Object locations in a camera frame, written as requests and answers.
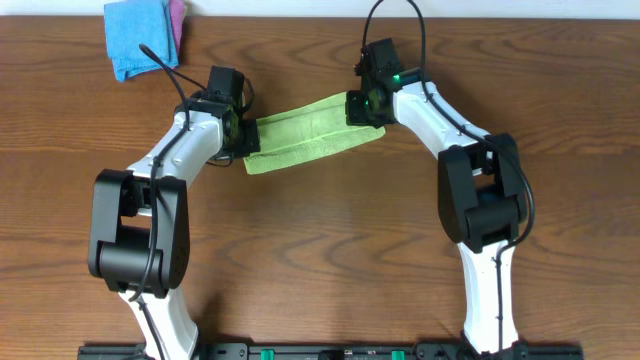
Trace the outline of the green microfiber cloth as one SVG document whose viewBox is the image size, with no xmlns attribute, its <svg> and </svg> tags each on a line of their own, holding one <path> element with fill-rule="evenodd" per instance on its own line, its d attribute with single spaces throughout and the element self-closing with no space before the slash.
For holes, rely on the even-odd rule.
<svg viewBox="0 0 640 360">
<path fill-rule="evenodd" d="M 260 151 L 244 159 L 248 174 L 280 170 L 377 140 L 386 130 L 346 123 L 346 94 L 256 120 Z"/>
</svg>

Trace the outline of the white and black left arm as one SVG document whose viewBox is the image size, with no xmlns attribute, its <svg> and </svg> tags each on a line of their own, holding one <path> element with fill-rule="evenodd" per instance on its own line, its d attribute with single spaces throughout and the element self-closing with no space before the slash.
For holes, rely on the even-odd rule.
<svg viewBox="0 0 640 360">
<path fill-rule="evenodd" d="M 216 359 L 187 310 L 181 283 L 190 256 L 188 189 L 207 165 L 229 166 L 260 149 L 245 119 L 253 92 L 234 68 L 212 67 L 207 84 L 182 96 L 168 132 L 124 170 L 94 183 L 88 268 L 124 300 L 144 335 L 134 345 L 85 345 L 81 359 Z"/>
</svg>

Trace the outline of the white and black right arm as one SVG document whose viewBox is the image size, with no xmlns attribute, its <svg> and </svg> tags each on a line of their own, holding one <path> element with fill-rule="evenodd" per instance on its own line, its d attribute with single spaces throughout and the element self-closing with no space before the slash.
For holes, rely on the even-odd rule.
<svg viewBox="0 0 640 360">
<path fill-rule="evenodd" d="M 471 353 L 510 353 L 519 339 L 511 262 L 528 214 L 514 139 L 492 136 L 466 120 L 419 69 L 403 67 L 391 39 L 364 46 L 354 71 L 361 87 L 346 95 L 348 125 L 403 125 L 437 159 L 438 214 L 462 258 L 463 334 Z"/>
</svg>

